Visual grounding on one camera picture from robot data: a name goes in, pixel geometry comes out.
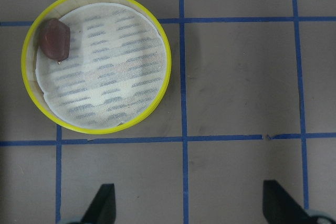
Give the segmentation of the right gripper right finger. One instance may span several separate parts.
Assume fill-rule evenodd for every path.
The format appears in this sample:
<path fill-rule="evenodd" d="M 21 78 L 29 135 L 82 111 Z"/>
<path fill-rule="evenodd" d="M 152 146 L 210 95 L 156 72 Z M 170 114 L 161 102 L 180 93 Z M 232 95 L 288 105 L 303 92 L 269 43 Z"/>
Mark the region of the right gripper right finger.
<path fill-rule="evenodd" d="M 264 180 L 262 210 L 268 223 L 312 223 L 310 216 L 276 180 Z"/>

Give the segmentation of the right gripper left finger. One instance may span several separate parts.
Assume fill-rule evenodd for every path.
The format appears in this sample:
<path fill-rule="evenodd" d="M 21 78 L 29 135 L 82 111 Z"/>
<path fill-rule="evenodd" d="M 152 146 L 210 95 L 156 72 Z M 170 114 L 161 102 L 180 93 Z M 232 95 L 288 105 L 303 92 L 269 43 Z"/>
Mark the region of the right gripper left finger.
<path fill-rule="evenodd" d="M 102 184 L 80 223 L 108 223 L 116 220 L 116 195 L 114 184 Z"/>

